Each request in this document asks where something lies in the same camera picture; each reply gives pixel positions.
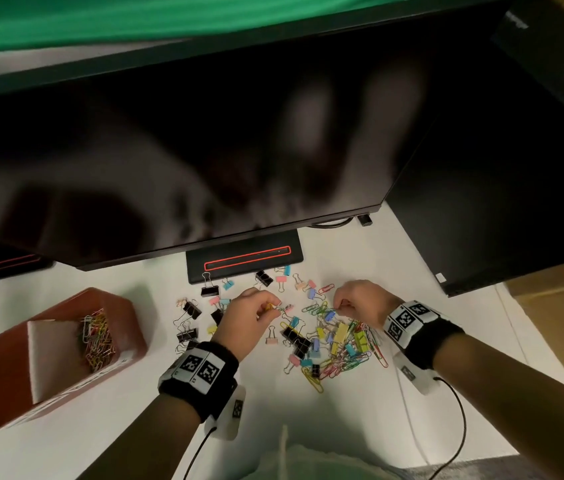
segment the green fabric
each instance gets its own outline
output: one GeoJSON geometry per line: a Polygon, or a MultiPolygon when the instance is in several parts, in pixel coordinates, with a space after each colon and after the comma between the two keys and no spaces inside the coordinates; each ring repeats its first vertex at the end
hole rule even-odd
{"type": "Polygon", "coordinates": [[[220,34],[400,0],[0,0],[0,50],[220,34]]]}

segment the wristband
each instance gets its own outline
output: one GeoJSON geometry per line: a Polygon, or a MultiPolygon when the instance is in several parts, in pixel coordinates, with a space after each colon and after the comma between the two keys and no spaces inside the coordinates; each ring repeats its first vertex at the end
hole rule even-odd
{"type": "Polygon", "coordinates": [[[217,419],[237,387],[233,378],[239,362],[216,342],[202,342],[184,352],[159,378],[160,394],[189,403],[202,422],[217,419]]]}
{"type": "Polygon", "coordinates": [[[404,355],[420,369],[433,369],[433,358],[442,343],[462,328],[430,306],[419,301],[403,303],[393,310],[384,323],[385,333],[404,355]]]}

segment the brown container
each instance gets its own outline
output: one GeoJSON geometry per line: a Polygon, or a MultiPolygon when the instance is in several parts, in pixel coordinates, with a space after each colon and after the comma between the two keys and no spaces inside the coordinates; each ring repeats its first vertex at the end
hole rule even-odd
{"type": "Polygon", "coordinates": [[[29,320],[0,333],[0,428],[48,414],[87,389],[128,367],[146,354],[133,303],[96,288],[87,288],[29,320]],[[45,401],[33,403],[29,364],[28,322],[77,321],[104,309],[115,355],[100,371],[86,375],[45,401]]]}

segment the black monitor screen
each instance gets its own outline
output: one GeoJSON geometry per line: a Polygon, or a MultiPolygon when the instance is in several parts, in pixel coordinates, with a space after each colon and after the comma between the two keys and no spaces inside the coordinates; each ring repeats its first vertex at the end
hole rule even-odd
{"type": "Polygon", "coordinates": [[[465,9],[0,95],[0,241],[92,267],[376,210],[496,20],[465,9]]]}

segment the gray floor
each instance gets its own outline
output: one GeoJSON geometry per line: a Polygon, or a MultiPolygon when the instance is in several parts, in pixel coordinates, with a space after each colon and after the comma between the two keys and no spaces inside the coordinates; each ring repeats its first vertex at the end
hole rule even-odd
{"type": "MultiPolygon", "coordinates": [[[[415,480],[427,480],[438,468],[410,468],[415,480]]],[[[548,480],[548,478],[521,456],[502,456],[483,460],[452,463],[442,470],[436,480],[548,480]]]]}

